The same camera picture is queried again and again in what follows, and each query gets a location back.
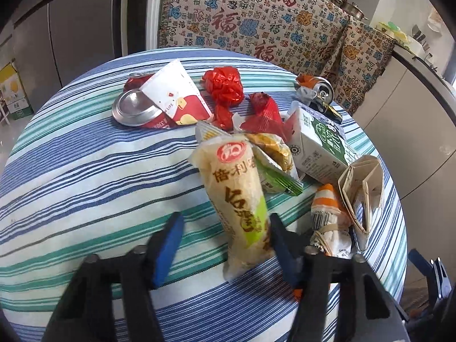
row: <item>crumpled red plastic bag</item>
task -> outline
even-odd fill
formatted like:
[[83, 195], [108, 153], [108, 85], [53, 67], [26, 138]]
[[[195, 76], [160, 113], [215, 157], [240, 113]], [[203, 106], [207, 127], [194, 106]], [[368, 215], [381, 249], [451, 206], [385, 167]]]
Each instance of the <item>crumpled red plastic bag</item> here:
[[241, 75], [234, 67], [218, 67], [208, 70], [202, 77], [206, 91], [215, 101], [215, 120], [217, 127], [231, 131], [232, 116], [229, 107], [239, 105], [244, 100]]
[[255, 92], [249, 97], [255, 115], [248, 117], [241, 129], [248, 133], [273, 133], [287, 142], [291, 137], [292, 123], [282, 121], [274, 99], [264, 92]]

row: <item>gray door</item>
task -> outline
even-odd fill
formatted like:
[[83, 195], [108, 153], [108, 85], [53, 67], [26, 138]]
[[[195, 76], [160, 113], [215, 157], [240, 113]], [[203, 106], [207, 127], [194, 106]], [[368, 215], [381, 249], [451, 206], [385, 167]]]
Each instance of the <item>gray door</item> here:
[[63, 86], [114, 59], [112, 1], [54, 0], [49, 3], [52, 46]]
[[13, 31], [16, 66], [35, 113], [61, 85], [52, 57], [47, 5], [34, 12]]

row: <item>green label on carton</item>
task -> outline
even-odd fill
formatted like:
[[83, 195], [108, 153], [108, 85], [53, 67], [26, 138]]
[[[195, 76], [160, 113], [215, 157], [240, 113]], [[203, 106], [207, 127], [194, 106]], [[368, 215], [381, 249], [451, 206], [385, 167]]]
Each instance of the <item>green label on carton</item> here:
[[323, 148], [334, 155], [338, 160], [347, 164], [345, 160], [345, 149], [339, 137], [315, 117], [313, 117], [312, 126], [318, 138], [321, 140]]

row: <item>round table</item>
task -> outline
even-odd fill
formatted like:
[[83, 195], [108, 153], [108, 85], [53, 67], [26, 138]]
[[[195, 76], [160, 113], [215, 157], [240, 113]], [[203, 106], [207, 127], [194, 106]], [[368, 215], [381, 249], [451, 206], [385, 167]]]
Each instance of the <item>round table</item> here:
[[[199, 172], [187, 162], [197, 146], [194, 126], [129, 128], [111, 104], [131, 72], [156, 72], [179, 58], [199, 85], [204, 72], [234, 66], [245, 93], [265, 91], [280, 110], [297, 100], [295, 75], [229, 51], [169, 48], [105, 63], [65, 86], [30, 121], [0, 182], [0, 302], [24, 341], [38, 341], [72, 272], [85, 256], [123, 255], [160, 230], [173, 211], [185, 232], [165, 285], [151, 292], [166, 341], [284, 341], [297, 303], [275, 258], [232, 284], [224, 281], [226, 236]], [[343, 115], [348, 142], [378, 156], [366, 134]], [[248, 101], [236, 109], [247, 114]], [[402, 209], [384, 169], [384, 213], [365, 253], [396, 299], [404, 284], [407, 241]], [[289, 230], [310, 225], [319, 186], [305, 180], [298, 197], [267, 197]], [[119, 341], [128, 340], [120, 289], [113, 301]], [[335, 332], [338, 288], [330, 290], [324, 340]]]

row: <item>patterned cloth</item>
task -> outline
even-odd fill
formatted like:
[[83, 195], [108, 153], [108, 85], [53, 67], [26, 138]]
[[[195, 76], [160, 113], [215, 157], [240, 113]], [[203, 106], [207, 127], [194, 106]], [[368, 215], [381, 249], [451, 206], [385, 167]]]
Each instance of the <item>patterned cloth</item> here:
[[[131, 72], [156, 72], [181, 59], [199, 84], [215, 66], [239, 69], [246, 93], [266, 91], [286, 110], [297, 100], [295, 76], [230, 51], [173, 48], [99, 66], [60, 90], [28, 124], [0, 180], [0, 302], [23, 341], [39, 341], [72, 273], [90, 253], [126, 253], [160, 230], [173, 211], [185, 232], [166, 285], [151, 292], [166, 341], [282, 341], [297, 303], [275, 258], [233, 284], [224, 281], [227, 238], [197, 169], [194, 126], [134, 129], [115, 122], [111, 105]], [[208, 104], [213, 107], [210, 97]], [[237, 111], [246, 115], [248, 101]], [[378, 152], [342, 111], [348, 142]], [[367, 259], [397, 298], [404, 283], [406, 233], [400, 201], [385, 171], [385, 210], [374, 224]], [[319, 185], [298, 197], [268, 195], [270, 212], [289, 230], [311, 227]], [[113, 289], [119, 341], [127, 341], [120, 289]], [[324, 339], [334, 334], [338, 289], [331, 288]]]
[[328, 0], [163, 0], [162, 11], [161, 47], [221, 48], [323, 75], [352, 115], [394, 46]]

